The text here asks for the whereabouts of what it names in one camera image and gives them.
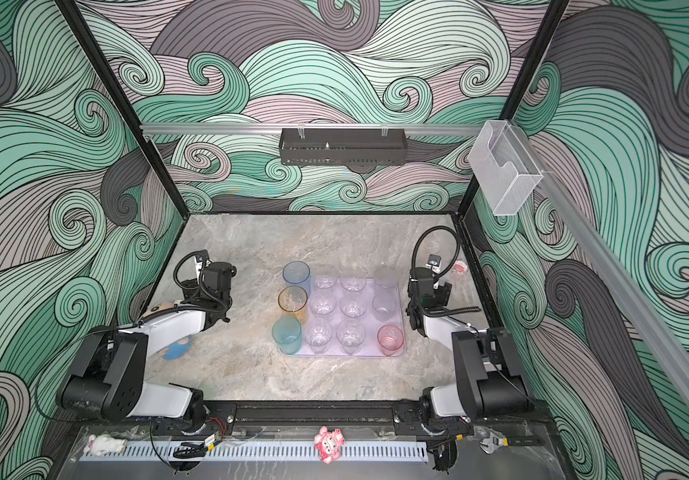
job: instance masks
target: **white mesh bin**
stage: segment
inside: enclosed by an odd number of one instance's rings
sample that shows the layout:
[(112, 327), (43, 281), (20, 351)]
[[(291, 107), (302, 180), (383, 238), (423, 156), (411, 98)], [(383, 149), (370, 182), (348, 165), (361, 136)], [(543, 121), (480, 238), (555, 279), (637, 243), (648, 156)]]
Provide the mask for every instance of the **white mesh bin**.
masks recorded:
[(487, 120), (469, 165), (494, 215), (516, 215), (541, 180), (535, 153), (522, 128), (508, 120)]

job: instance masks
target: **swirl pattern wallpaper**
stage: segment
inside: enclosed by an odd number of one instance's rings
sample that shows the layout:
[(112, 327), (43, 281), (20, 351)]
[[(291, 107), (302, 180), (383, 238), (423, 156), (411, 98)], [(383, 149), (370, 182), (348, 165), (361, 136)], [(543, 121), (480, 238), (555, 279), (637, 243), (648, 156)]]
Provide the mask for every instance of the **swirl pattern wallpaper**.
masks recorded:
[(138, 316), (181, 224), (56, 4), (0, 0), (0, 479), (64, 456), (33, 383), (54, 415), (53, 356)]
[[(515, 120), (689, 351), (689, 0), (569, 10)], [(689, 478), (689, 408), (550, 199), (474, 204), (489, 287), (579, 478)]]
[[(78, 3), (143, 123), (479, 124), (549, 0)], [(474, 142), (411, 138), (407, 165), (350, 170), (282, 165), (278, 136), (156, 140), (194, 212), (455, 211)]]

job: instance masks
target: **gray stone surface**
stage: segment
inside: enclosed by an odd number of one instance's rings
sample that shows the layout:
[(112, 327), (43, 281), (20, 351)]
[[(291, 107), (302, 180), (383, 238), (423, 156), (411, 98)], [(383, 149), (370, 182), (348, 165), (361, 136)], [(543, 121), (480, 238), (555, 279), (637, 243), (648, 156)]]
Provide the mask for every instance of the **gray stone surface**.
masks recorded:
[[(271, 328), (279, 317), (277, 296), (282, 269), (292, 260), (315, 266), (357, 267), (371, 272), (385, 263), (399, 276), (405, 309), (410, 257), (419, 235), (435, 225), (452, 226), (447, 215), (197, 215), (179, 239), (172, 261), (153, 295), (152, 305), (181, 298), (172, 280), (174, 265), (193, 250), (208, 250), (212, 260), (238, 268), (232, 281), (228, 324), (218, 322), (193, 337), (192, 348), (176, 360), (153, 356), (146, 379), (202, 389), (206, 399), (381, 400), (418, 398), (427, 386), (451, 383), (450, 350), (412, 331), (403, 315), (406, 352), (398, 358), (293, 358), (282, 355)], [(453, 255), (453, 237), (429, 235), (417, 264), (429, 254)], [(182, 279), (195, 276), (192, 262)], [(448, 275), (453, 283), (449, 307), (479, 305), (469, 274)], [(483, 313), (463, 316), (487, 327)]]

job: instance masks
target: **blue glass cup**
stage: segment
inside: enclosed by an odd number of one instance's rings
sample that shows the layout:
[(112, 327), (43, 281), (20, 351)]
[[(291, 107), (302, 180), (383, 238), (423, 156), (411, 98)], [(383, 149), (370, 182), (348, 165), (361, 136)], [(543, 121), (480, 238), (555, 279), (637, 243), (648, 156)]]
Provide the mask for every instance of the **blue glass cup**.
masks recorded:
[(282, 316), (272, 326), (272, 338), (286, 355), (293, 355), (301, 349), (301, 323), (292, 316)]
[(312, 294), (310, 267), (304, 262), (295, 261), (284, 266), (283, 280), (285, 280), (287, 286), (298, 285), (308, 295)]

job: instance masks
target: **robotic arm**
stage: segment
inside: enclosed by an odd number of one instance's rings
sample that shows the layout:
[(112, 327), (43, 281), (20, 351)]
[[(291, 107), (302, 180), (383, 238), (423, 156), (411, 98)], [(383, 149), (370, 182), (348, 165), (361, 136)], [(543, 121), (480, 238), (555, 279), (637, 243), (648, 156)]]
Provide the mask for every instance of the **robotic arm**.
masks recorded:
[[(184, 260), (200, 257), (197, 279), (179, 282)], [(208, 252), (187, 255), (177, 265), (176, 283), (185, 300), (174, 308), (153, 312), (117, 332), (103, 326), (82, 341), (62, 380), (56, 403), (85, 418), (118, 422), (130, 416), (176, 418), (182, 431), (193, 432), (205, 421), (203, 392), (183, 386), (144, 381), (145, 362), (160, 349), (214, 326), (229, 322), (230, 288), (237, 269), (226, 262), (210, 262)]]

